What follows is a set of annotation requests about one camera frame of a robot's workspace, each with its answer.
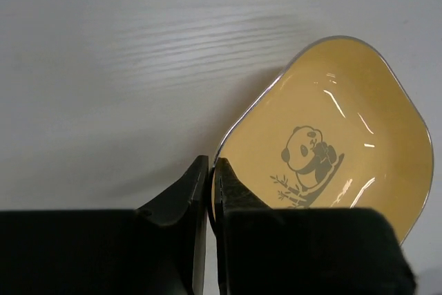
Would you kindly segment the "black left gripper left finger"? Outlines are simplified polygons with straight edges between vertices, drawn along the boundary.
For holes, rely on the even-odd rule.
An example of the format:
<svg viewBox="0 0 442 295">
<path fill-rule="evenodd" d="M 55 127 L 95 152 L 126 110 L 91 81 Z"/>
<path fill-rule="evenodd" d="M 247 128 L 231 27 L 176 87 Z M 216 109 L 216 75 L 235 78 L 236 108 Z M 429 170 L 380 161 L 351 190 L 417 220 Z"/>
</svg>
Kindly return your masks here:
<svg viewBox="0 0 442 295">
<path fill-rule="evenodd" d="M 137 209 L 1 212 L 2 294 L 201 294 L 209 159 Z"/>
</svg>

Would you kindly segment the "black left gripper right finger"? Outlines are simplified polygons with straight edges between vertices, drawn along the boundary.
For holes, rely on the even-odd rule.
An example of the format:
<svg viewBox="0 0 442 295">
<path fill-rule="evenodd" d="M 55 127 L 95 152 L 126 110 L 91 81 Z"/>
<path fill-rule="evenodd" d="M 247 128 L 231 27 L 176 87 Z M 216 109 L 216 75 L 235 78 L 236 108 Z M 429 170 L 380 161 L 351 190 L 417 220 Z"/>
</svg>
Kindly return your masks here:
<svg viewBox="0 0 442 295">
<path fill-rule="evenodd" d="M 391 224 L 369 208 L 271 209 L 229 161 L 213 174 L 221 294 L 414 294 Z"/>
</svg>

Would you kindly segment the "yellow plate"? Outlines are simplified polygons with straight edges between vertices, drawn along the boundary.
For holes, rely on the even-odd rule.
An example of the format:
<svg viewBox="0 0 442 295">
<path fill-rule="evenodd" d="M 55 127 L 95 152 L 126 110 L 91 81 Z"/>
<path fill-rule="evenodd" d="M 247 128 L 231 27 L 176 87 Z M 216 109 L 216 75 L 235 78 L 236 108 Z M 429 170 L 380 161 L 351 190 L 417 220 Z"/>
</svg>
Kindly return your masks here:
<svg viewBox="0 0 442 295">
<path fill-rule="evenodd" d="M 429 196 L 427 126 L 382 55 L 349 36 L 301 50 L 227 131 L 214 157 L 233 195 L 272 209 L 369 207 L 405 240 Z"/>
</svg>

